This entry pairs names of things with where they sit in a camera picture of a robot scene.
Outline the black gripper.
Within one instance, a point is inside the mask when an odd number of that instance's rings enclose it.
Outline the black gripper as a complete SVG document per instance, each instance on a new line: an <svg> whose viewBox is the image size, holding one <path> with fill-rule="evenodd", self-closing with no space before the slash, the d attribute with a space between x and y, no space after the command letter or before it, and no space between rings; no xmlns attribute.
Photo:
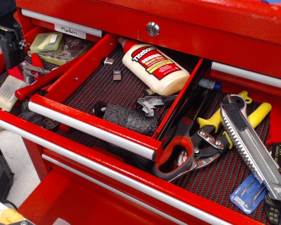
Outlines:
<svg viewBox="0 0 281 225"><path fill-rule="evenodd" d="M12 69L25 59L26 40L22 26L12 22L10 27L0 24L0 48L7 69Z"/></svg>

